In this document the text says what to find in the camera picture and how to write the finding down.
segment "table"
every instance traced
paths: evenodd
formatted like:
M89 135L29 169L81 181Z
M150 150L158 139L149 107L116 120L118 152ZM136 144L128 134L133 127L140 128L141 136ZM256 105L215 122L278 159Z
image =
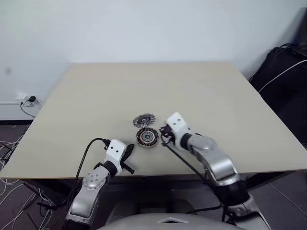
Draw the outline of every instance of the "table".
M229 63L91 63L71 65L0 177L73 178L90 140L136 144L136 116L154 114L151 127L158 129L173 112L180 112L192 131L215 139L240 173L307 167L304 147ZM182 156L203 170L193 156ZM80 176L104 157L102 143L94 143ZM161 144L136 145L126 163L136 176L193 174Z

